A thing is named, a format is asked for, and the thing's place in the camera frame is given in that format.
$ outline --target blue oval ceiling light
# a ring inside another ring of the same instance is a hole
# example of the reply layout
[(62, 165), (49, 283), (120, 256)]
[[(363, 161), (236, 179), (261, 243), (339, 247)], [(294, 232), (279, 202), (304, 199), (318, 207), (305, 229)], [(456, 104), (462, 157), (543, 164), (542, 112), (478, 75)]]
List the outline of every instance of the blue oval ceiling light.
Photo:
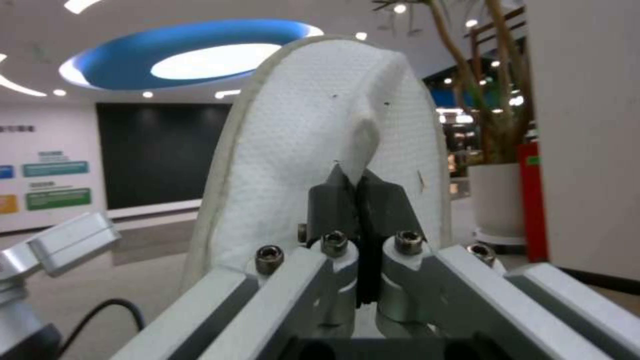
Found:
[(106, 90), (148, 90), (239, 77), (289, 42), (322, 35), (291, 20), (216, 20), (127, 35), (67, 60), (68, 82)]

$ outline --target hex socket screw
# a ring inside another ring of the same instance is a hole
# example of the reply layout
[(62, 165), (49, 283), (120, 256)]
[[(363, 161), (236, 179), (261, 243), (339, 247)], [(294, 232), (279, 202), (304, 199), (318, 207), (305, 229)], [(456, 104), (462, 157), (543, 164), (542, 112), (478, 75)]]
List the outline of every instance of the hex socket screw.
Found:
[(284, 253), (276, 245), (266, 245), (255, 252), (255, 269), (259, 274), (271, 275), (284, 262)]
[(495, 251), (493, 251), (489, 246), (483, 243), (475, 243), (467, 246), (466, 249), (489, 267), (493, 266), (493, 262), (495, 261)]
[(338, 230), (323, 235), (320, 241), (322, 252), (330, 258), (339, 258), (344, 255), (349, 245), (347, 236)]
[(422, 252), (425, 239), (415, 231), (398, 231), (394, 237), (396, 250), (403, 255), (417, 255)]

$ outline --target white terry cloth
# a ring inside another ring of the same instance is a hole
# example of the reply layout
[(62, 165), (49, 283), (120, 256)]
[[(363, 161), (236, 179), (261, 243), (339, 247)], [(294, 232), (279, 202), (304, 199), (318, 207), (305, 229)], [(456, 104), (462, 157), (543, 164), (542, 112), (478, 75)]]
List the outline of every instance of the white terry cloth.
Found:
[(341, 37), (289, 44), (255, 71), (229, 113), (182, 289), (213, 265), (243, 270), (263, 245), (297, 247), (307, 192), (336, 163), (354, 184), (368, 167), (403, 186), (429, 245), (447, 246), (446, 158), (433, 100), (402, 54)]

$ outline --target teal sign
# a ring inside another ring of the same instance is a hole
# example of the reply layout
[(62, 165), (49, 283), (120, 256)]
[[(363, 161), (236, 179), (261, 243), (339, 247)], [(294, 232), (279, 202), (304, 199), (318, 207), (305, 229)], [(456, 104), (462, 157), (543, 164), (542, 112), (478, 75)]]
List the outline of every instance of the teal sign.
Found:
[(64, 163), (24, 164), (24, 177), (70, 175), (89, 173), (89, 163), (86, 161), (67, 161)]

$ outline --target wall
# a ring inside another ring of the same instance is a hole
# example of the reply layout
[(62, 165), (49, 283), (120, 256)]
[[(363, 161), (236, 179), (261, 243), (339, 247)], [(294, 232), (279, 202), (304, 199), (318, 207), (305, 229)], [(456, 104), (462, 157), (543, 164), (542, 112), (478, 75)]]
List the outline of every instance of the wall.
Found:
[(640, 280), (637, 0), (527, 2), (552, 262)]
[(106, 208), (92, 104), (0, 104), (0, 129), (0, 233)]

